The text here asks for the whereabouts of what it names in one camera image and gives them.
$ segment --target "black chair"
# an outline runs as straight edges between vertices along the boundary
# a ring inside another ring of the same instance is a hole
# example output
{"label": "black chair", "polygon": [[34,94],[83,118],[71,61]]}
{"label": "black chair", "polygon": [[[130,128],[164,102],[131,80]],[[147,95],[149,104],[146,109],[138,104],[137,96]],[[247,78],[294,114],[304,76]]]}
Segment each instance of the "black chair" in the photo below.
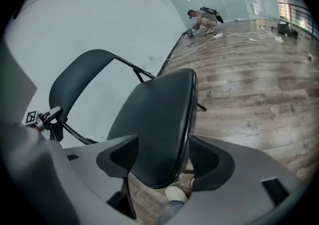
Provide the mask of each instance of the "black chair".
{"label": "black chair", "polygon": [[[49,94],[50,108],[63,110],[57,121],[84,144],[84,138],[66,124],[67,115],[90,81],[113,59],[131,68],[141,83],[132,91],[116,117],[107,140],[137,134],[139,155],[132,172],[146,186],[160,189],[173,183],[186,167],[188,136],[196,121],[197,77],[193,70],[182,69],[154,77],[128,61],[105,50],[85,52],[55,80]],[[140,73],[151,80],[143,81]]]}

